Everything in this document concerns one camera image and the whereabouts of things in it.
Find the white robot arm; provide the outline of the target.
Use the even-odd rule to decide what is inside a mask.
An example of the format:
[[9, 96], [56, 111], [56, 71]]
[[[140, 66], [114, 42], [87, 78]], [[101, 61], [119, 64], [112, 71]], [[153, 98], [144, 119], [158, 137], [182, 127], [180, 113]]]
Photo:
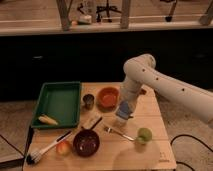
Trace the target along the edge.
[[213, 129], [213, 93], [155, 70], [156, 60], [151, 54], [131, 58], [124, 63], [125, 79], [120, 86], [117, 118], [125, 123], [135, 111], [143, 85], [165, 98], [180, 103]]

